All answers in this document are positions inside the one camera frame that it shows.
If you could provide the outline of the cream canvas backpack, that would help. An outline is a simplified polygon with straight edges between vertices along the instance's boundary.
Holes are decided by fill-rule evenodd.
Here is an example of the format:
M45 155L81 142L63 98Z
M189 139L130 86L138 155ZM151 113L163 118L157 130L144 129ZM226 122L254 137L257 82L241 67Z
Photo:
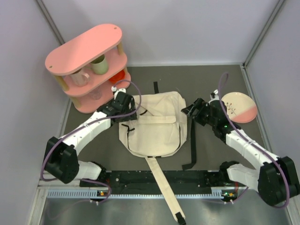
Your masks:
M119 140L127 150L146 159L154 175L162 172L158 157L173 156L187 140L188 122L181 109L185 99L176 91L135 95L137 120L119 124ZM172 190L162 188L162 195L174 217L184 225L185 214Z

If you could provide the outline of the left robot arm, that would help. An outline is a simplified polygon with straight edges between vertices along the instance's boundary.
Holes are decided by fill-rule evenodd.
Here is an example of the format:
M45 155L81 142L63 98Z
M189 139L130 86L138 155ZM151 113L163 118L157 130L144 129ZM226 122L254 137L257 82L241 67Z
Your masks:
M84 179L91 180L96 186L103 185L106 182L103 166L80 161L78 156L86 145L115 123L136 118L134 97L117 91L112 101L99 107L79 127L60 138L52 137L48 140L42 171L64 184Z

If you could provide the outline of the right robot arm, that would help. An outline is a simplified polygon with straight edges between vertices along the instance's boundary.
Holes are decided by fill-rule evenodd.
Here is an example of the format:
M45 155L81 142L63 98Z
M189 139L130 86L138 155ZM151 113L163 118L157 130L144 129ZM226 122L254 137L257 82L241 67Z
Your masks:
M198 98L181 110L202 126L210 125L214 135L227 146L240 153L252 166L247 168L231 161L220 166L219 181L223 185L233 182L255 190L269 206L288 204L290 198L300 194L300 183L295 164L289 157L279 157L252 140L226 114L225 104L218 98L205 102Z

